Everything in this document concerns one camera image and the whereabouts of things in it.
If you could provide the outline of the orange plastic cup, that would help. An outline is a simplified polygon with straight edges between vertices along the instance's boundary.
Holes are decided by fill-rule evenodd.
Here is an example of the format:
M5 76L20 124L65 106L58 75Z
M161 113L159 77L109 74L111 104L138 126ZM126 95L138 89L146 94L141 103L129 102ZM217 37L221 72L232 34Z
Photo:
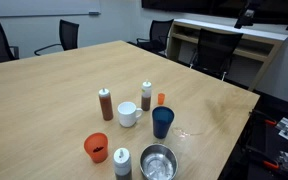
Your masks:
M108 138L104 133L93 133L84 141L84 149L94 163L101 163L108 157Z

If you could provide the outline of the small orange cup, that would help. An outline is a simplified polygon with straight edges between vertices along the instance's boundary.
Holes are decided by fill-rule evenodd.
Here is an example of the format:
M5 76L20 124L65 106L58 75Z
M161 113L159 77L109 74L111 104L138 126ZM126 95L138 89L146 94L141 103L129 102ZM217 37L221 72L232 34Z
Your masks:
M163 105L165 100L165 94L164 93L159 93L158 94L158 105Z

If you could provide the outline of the blue plastic cup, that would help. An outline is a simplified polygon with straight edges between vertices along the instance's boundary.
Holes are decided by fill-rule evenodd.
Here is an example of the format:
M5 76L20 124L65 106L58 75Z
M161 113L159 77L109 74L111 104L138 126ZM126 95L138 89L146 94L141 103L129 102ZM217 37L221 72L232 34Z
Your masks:
M164 139L174 120L174 112L165 106L156 107L152 111L153 134L158 139Z

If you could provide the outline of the silver metal pot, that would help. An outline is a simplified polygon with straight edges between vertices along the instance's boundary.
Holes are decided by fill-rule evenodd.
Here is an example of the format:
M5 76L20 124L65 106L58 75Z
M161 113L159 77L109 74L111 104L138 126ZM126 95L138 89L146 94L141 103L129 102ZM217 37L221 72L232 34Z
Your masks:
M177 157L169 147L151 144L142 151L140 169L146 180L173 180L178 170Z

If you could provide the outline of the half-full brown squeeze bottle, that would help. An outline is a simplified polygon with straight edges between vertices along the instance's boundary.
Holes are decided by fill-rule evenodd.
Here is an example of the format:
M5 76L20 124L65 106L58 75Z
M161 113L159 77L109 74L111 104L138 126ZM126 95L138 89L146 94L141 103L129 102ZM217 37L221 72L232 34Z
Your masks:
M152 93L152 84L148 80L146 80L142 83L141 108L144 111L150 110L151 93Z

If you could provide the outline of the white ceramic mug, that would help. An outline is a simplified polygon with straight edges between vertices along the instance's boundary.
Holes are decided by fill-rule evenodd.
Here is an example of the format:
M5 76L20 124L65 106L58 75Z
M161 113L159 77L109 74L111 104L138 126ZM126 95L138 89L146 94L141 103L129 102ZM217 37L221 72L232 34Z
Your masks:
M118 105L119 123L123 127L132 127L141 118L143 110L133 102L122 102Z

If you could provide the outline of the brown sauce squeeze bottle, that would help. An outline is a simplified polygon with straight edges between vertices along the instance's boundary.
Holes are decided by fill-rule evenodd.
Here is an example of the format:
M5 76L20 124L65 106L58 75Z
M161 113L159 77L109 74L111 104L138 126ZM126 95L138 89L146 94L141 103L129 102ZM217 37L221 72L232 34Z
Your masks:
M99 90L99 101L101 105L103 119L106 121L113 119L113 109L110 91L106 88Z

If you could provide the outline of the dark sauce squeeze bottle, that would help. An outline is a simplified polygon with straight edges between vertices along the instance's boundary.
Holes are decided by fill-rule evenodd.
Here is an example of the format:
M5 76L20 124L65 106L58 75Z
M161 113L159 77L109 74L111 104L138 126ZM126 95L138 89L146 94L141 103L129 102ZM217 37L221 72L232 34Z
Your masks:
M132 180L131 154L126 148L119 148L113 156L116 180Z

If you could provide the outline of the black office chair by shelf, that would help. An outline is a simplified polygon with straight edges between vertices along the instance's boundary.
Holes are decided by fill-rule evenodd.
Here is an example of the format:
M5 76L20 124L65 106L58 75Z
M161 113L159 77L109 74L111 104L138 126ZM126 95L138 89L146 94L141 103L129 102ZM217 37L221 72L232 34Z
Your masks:
M233 52L243 34L225 34L201 29L198 44L189 66L195 70L203 70L221 80L230 70Z

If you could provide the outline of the black office chair centre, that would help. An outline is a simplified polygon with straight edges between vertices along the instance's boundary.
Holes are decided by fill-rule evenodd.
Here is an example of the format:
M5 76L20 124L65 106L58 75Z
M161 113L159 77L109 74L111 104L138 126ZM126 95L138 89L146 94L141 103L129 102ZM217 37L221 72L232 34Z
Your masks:
M59 23L60 42L57 46L61 46L64 51L78 48L78 29L79 25L65 20Z

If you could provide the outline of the orange handled clamp upper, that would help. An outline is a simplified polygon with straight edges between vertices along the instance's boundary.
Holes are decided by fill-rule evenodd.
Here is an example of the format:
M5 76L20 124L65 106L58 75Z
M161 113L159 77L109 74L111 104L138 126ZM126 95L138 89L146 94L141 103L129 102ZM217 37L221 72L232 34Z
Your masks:
M250 112L250 115L251 116L262 116L263 117L263 122L267 125L270 125L270 126L276 126L277 125L277 121L274 120L272 117L270 117L269 115L259 111L259 110L256 110L256 109L253 109L251 112Z

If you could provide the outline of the orange handled clamp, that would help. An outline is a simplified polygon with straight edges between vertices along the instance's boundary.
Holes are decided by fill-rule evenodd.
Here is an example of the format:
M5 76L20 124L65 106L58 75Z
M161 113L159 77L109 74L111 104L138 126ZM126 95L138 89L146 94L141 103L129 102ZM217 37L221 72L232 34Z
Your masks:
M250 115L251 116L262 116L263 117L263 122L267 125L270 125L270 126L276 126L277 125L277 121L274 120L272 117L270 117L269 115L259 111L259 110L256 110L256 109L253 109L251 112L250 112Z
M250 158L250 160L258 165L262 165L268 169L271 170L278 170L279 169L279 163L276 160L273 160L268 155L266 155L264 152L252 147L247 146L246 147L247 154Z

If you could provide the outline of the orange handled clamp lower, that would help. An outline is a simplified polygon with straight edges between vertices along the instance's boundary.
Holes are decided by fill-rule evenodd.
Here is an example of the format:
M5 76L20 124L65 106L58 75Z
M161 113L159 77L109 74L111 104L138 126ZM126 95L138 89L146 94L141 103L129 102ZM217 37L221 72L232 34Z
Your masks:
M273 160L268 155L266 155L264 152L252 147L247 146L246 147L247 154L250 158L250 160L258 165L262 165L268 169L271 170L278 170L279 169L279 163L276 160Z

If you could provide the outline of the black wall screen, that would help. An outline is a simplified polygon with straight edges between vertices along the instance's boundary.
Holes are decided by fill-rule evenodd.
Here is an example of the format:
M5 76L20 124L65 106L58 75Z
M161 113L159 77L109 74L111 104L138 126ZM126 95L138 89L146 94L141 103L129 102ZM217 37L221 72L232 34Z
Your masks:
M146 9L184 12L238 19L247 0L141 0ZM254 24L281 24L288 30L288 0L262 0Z

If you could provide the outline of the white wall whiteboard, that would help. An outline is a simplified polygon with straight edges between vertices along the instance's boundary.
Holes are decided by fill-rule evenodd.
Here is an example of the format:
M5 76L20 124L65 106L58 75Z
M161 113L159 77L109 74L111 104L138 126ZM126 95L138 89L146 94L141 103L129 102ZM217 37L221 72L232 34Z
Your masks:
M88 15L100 12L100 0L0 0L0 17Z

